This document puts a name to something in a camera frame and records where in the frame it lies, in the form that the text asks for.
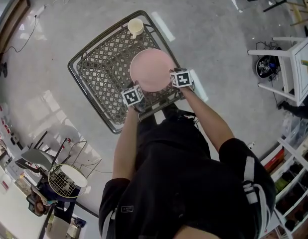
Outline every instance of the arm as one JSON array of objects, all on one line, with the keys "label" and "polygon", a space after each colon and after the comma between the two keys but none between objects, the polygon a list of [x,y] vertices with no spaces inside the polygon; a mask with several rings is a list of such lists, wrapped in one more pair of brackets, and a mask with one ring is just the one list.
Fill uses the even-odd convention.
[{"label": "arm", "polygon": [[180,88],[190,107],[196,114],[204,132],[216,150],[227,140],[234,137],[227,123],[206,103],[204,103],[190,88]]},{"label": "arm", "polygon": [[129,108],[114,153],[112,179],[127,178],[131,180],[134,175],[138,122],[138,113],[133,108]]}]

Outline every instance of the gray floor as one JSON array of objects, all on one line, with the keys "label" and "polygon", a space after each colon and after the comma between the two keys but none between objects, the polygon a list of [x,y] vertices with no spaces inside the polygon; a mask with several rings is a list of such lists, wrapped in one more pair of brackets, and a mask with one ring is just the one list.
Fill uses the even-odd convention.
[{"label": "gray floor", "polygon": [[[31,0],[30,13],[11,42],[17,49],[29,37],[39,8],[50,6],[24,50],[4,57],[8,77],[0,78],[0,90],[24,143],[49,130],[57,141],[85,138],[90,145],[86,155],[102,157],[89,179],[90,193],[79,199],[91,210],[98,211],[104,184],[111,177],[118,136],[110,133],[83,96],[67,63],[94,37],[136,10],[160,15],[175,37],[167,42],[180,65],[196,70],[208,104],[237,138],[255,142],[258,157],[276,143],[284,114],[276,109],[273,93],[258,88],[257,57],[247,50],[273,36],[304,36],[303,25],[290,27],[293,19],[286,4],[263,13],[268,1],[70,0],[66,5],[54,1]],[[179,105],[188,108],[185,101]]]}]

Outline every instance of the table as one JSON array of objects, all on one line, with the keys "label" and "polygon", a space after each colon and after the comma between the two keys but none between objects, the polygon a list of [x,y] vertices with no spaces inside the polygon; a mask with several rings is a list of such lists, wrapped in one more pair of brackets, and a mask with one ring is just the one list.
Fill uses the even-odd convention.
[{"label": "table", "polygon": [[[144,32],[132,39],[128,22],[140,18]],[[131,82],[130,64],[142,50],[163,49],[174,61],[171,49],[165,42],[154,22],[145,11],[139,10],[120,20],[97,36],[68,64],[68,69],[85,97],[113,133],[120,133],[126,118],[121,91]],[[181,98],[180,92],[171,84],[159,92],[145,93],[145,113],[139,115],[143,120]]]},{"label": "table", "polygon": [[[263,83],[259,83],[258,86],[289,98],[300,106],[308,95],[308,70],[307,66],[301,64],[301,60],[308,60],[308,37],[273,37],[273,40],[297,43],[289,50],[248,50],[248,54],[278,56],[284,90]],[[295,90],[294,95],[290,94],[292,89]]]}]

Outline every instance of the white cup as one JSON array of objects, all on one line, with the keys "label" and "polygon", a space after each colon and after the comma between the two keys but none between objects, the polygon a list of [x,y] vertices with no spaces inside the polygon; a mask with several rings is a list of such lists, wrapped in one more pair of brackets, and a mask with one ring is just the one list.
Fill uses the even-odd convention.
[{"label": "white cup", "polygon": [[144,31],[143,21],[138,18],[133,18],[128,23],[128,29],[132,34],[132,38],[135,39],[137,35],[142,34]]}]

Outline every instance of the white table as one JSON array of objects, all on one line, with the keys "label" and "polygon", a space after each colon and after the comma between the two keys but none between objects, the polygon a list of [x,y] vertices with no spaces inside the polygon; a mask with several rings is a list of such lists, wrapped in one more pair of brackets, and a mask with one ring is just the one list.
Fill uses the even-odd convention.
[{"label": "white table", "polygon": [[308,70],[301,60],[308,60],[308,37],[273,37],[274,41],[295,41],[296,45],[289,50],[248,50],[249,55],[278,56],[284,90],[259,83],[258,86],[289,98],[300,106],[308,95]]}]

